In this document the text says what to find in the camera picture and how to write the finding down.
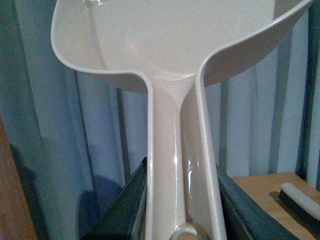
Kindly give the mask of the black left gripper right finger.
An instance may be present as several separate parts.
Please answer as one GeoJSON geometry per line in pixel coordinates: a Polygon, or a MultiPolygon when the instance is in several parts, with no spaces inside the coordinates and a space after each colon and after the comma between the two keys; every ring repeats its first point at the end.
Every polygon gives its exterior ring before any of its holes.
{"type": "Polygon", "coordinates": [[[297,239],[265,212],[219,166],[216,171],[228,240],[297,239]]]}

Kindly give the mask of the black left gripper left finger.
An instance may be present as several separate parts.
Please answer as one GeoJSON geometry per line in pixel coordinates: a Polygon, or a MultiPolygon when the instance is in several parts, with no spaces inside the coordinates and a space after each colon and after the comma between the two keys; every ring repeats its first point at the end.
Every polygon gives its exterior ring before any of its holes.
{"type": "Polygon", "coordinates": [[[146,210],[147,158],[145,157],[119,196],[83,240],[142,240],[146,210]]]}

